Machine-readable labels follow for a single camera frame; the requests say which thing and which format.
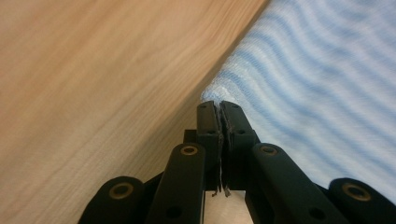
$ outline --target light wood grain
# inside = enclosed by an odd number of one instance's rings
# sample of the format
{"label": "light wood grain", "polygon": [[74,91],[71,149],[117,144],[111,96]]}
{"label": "light wood grain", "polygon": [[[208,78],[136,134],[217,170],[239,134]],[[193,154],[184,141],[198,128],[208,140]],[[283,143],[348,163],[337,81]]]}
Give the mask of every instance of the light wood grain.
{"label": "light wood grain", "polygon": [[[77,223],[108,179],[161,172],[264,4],[1,1],[0,223]],[[247,223],[222,198],[205,223]]]}

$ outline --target striped fabric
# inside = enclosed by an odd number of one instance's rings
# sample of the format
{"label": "striped fabric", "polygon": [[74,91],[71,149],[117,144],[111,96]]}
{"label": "striped fabric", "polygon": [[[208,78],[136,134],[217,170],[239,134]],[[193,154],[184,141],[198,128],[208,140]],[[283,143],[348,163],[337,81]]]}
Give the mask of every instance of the striped fabric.
{"label": "striped fabric", "polygon": [[202,100],[241,105],[321,186],[396,203],[396,1],[273,0]]}

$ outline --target metal screw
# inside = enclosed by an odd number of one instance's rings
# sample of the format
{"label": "metal screw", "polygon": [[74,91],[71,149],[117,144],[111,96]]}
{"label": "metal screw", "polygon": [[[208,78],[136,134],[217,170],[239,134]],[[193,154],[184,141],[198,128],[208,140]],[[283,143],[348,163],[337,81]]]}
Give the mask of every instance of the metal screw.
{"label": "metal screw", "polygon": [[345,183],[342,188],[343,188],[343,192],[347,196],[349,196],[355,200],[358,200],[361,202],[368,202],[371,200],[370,193],[366,189],[364,189],[358,185],[351,184],[351,183]]}
{"label": "metal screw", "polygon": [[110,198],[120,200],[128,197],[134,191],[134,186],[128,182],[119,183],[110,189],[108,195]]}
{"label": "metal screw", "polygon": [[193,147],[193,146],[186,146],[186,147],[183,147],[180,150],[180,152],[183,155],[192,156],[192,155],[195,155],[198,152],[198,148]]}
{"label": "metal screw", "polygon": [[276,148],[273,147],[265,146],[261,147],[260,150],[269,156],[274,156],[275,154],[277,154]]}

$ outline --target white towel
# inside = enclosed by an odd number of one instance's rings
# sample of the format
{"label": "white towel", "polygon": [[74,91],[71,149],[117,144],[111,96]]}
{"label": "white towel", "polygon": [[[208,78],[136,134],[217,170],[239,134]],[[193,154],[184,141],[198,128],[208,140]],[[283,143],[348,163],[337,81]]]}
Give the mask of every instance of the white towel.
{"label": "white towel", "polygon": [[396,1],[273,0],[202,100],[241,105],[315,183],[396,203]]}

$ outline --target blue striped towel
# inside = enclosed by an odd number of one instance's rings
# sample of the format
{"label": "blue striped towel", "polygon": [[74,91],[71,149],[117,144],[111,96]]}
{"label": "blue striped towel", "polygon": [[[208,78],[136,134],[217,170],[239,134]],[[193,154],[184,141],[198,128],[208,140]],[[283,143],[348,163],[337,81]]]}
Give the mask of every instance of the blue striped towel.
{"label": "blue striped towel", "polygon": [[396,203],[396,2],[273,0],[202,94],[241,105],[312,181]]}

